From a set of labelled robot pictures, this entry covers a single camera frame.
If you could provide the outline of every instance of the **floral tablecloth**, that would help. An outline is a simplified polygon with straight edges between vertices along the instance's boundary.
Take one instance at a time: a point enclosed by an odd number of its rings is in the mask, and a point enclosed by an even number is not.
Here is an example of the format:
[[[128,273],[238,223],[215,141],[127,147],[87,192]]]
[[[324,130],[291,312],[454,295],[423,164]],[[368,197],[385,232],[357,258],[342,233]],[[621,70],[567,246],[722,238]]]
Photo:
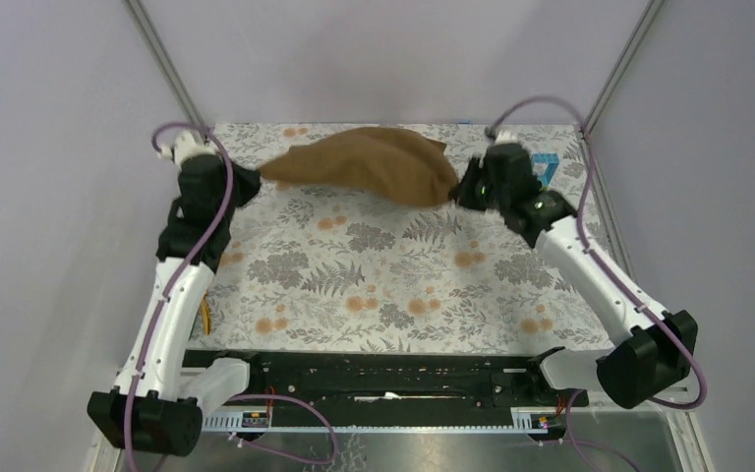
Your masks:
[[[292,145],[359,125],[221,124],[230,155],[257,167]],[[463,175],[487,146],[482,126],[410,125],[447,143]],[[570,126],[513,126],[533,152],[556,152],[551,186],[573,203],[585,166]],[[590,199],[588,226],[607,233]],[[190,348],[536,354],[610,347],[556,268],[498,214],[409,210],[357,191],[267,182],[239,209],[208,291],[212,333]]]

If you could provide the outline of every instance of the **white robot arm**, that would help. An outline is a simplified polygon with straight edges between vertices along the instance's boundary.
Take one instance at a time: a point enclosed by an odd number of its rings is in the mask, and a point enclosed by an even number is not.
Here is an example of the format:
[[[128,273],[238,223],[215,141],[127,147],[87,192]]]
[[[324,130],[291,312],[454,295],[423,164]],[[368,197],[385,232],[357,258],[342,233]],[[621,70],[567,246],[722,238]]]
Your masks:
[[[87,412],[106,438],[122,448],[124,404],[133,377],[139,376],[132,400],[133,448],[183,456],[198,441],[203,418],[248,388],[251,367],[239,359],[219,358],[187,384],[181,382],[181,368],[198,306],[230,240],[232,214],[257,194],[261,182],[259,172],[232,164],[236,178],[231,205],[202,250],[185,265],[224,197],[224,162],[190,132],[181,133],[173,147],[163,147],[159,154],[180,167],[181,195],[173,202],[158,240],[151,300],[131,355],[111,391],[93,393]],[[515,137],[500,133],[484,156],[484,166],[482,163],[480,157],[471,159],[451,198],[462,207],[497,210],[510,230],[559,268],[598,315],[616,346],[606,351],[558,348],[538,356],[535,359],[548,388],[602,389],[618,405],[632,408],[687,377],[690,367],[686,359],[642,311],[646,307],[657,314],[690,352],[697,333],[692,317],[683,311],[668,312],[602,249],[591,245],[590,251],[610,265],[620,283],[637,294],[642,304],[632,306],[618,282],[610,280],[595,258],[584,251],[575,209],[557,192],[541,188],[530,155]],[[183,271],[167,292],[170,278],[181,266]],[[152,314],[161,304],[163,309],[151,329]],[[148,338],[150,344],[138,369]]]
[[[109,441],[122,448],[123,405],[133,378],[139,376],[132,414],[139,426],[133,429],[144,434],[133,435],[135,449],[186,455],[198,440],[203,418],[248,387],[250,366],[238,359],[218,359],[186,384],[181,367],[198,307],[229,243],[233,212],[256,195],[261,183],[258,172],[233,164],[230,205],[202,249],[186,264],[224,198],[224,162],[211,145],[189,131],[180,133],[172,147],[162,147],[159,155],[171,158],[180,168],[181,195],[173,202],[158,240],[151,300],[131,355],[111,391],[93,393],[87,412]],[[180,267],[183,270],[173,281]],[[150,329],[154,316],[156,323]]]
[[[633,408],[686,378],[689,360],[645,312],[654,315],[691,354],[698,331],[693,318],[686,311],[669,312],[638,287],[593,244],[588,230],[578,231],[575,208],[559,193],[541,187],[529,152],[516,136],[499,131],[484,157],[471,159],[451,197],[462,207],[498,211],[511,231],[559,269],[609,334],[614,349],[554,349],[543,354],[540,368],[549,386],[603,390],[618,405]],[[621,287],[641,303],[634,306]]]

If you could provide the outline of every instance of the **brown cloth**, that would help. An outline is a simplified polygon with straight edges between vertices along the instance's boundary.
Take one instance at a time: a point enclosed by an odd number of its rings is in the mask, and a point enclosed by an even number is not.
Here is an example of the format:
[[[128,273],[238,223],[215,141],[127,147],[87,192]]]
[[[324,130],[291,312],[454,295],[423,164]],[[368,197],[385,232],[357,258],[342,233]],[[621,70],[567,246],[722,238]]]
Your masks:
[[[436,207],[458,184],[445,148],[410,130],[357,128],[292,146],[259,172],[278,182],[360,189],[402,205]]]

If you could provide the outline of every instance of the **lavender wall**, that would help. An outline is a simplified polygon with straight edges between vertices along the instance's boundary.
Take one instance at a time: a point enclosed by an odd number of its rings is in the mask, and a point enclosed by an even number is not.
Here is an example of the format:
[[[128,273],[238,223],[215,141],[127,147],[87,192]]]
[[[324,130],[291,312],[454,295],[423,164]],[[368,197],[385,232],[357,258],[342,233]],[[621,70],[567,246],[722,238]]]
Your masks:
[[[755,470],[755,2],[667,2],[594,149],[642,285],[701,326],[717,471]]]
[[[0,0],[0,471],[76,471],[145,309],[181,118],[122,2]]]
[[[455,123],[536,93],[588,113],[648,2],[144,3],[205,119]],[[515,120],[571,122],[544,106]]]

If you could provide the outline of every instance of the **orange floral pattern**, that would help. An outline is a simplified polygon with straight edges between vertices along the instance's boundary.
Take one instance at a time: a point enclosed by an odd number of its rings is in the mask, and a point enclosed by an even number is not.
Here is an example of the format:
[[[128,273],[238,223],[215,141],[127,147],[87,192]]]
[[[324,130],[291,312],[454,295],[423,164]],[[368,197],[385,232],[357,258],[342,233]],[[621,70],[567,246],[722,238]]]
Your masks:
[[[231,124],[215,133],[237,163],[257,168],[354,126]],[[482,126],[409,128],[447,143],[459,174],[488,145]],[[562,178],[552,187],[577,202],[585,172],[574,129],[511,129],[531,151],[557,153]],[[605,244],[591,199],[585,217]],[[212,333],[197,322],[193,348],[532,355],[610,346],[571,285],[495,212],[263,182],[230,230],[208,287]]]

